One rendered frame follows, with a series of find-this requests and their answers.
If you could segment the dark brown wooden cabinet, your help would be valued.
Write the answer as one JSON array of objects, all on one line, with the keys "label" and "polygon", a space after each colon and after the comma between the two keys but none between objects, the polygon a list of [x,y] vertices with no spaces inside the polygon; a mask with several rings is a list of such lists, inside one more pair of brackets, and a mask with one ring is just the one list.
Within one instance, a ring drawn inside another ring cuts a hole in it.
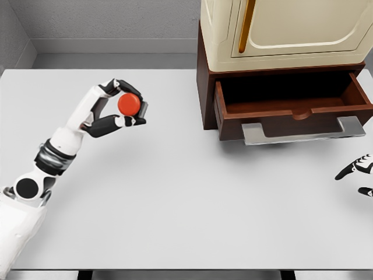
[{"label": "dark brown wooden cabinet", "polygon": [[213,94],[217,80],[231,78],[265,77],[270,78],[276,85],[280,80],[295,82],[302,80],[306,85],[318,85],[329,78],[341,78],[348,74],[357,76],[365,67],[365,62],[357,64],[306,66],[295,68],[254,69],[244,71],[213,72],[209,69],[206,49],[201,27],[198,27],[198,52],[196,82],[199,93],[200,109],[203,127],[206,130],[217,128],[215,111],[213,108]]}]

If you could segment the brown wooden drawer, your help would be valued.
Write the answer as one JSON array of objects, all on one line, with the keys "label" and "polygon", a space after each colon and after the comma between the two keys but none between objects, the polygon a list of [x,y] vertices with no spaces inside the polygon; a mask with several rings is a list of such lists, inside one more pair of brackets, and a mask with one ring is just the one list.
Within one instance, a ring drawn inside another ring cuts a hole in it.
[{"label": "brown wooden drawer", "polygon": [[214,108],[222,141],[244,139],[243,124],[260,123],[267,137],[338,132],[338,117],[364,125],[373,103],[351,71],[221,79]]}]

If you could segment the cream cabinet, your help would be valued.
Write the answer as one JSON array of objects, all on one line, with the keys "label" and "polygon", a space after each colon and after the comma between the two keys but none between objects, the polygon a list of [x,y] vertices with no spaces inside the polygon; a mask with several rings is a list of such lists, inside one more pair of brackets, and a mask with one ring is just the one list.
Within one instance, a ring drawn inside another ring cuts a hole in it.
[{"label": "cream cabinet", "polygon": [[200,27],[214,72],[357,64],[373,48],[373,0],[256,0],[245,51],[247,0],[201,0]]}]

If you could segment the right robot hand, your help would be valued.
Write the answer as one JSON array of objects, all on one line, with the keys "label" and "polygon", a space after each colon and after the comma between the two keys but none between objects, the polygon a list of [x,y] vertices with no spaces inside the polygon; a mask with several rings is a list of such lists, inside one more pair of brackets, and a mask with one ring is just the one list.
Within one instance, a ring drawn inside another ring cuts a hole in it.
[{"label": "right robot hand", "polygon": [[[341,180],[348,174],[351,174],[357,171],[361,173],[365,173],[365,174],[373,174],[373,154],[363,155],[362,157],[348,164],[344,169],[342,169],[335,176],[335,180]],[[373,198],[373,188],[360,187],[358,189],[358,192],[360,194]]]}]

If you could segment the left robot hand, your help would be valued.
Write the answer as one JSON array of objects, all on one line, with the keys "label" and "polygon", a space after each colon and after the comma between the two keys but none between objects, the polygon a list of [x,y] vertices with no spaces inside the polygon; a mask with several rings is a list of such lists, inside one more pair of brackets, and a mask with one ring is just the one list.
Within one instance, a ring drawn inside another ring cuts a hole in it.
[{"label": "left robot hand", "polygon": [[124,80],[112,79],[104,84],[92,87],[79,103],[61,133],[67,139],[81,139],[85,133],[93,138],[110,134],[122,127],[131,127],[146,123],[145,118],[127,117],[112,114],[101,117],[100,114],[108,100],[118,94],[133,93],[144,101],[141,93]]}]

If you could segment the red button switch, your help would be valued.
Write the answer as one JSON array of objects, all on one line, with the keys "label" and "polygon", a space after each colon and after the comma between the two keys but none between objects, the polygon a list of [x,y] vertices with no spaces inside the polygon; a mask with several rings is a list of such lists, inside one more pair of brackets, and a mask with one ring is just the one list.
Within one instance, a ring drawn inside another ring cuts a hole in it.
[{"label": "red button switch", "polygon": [[118,100],[119,112],[127,117],[144,118],[147,108],[148,103],[133,93],[125,93]]}]

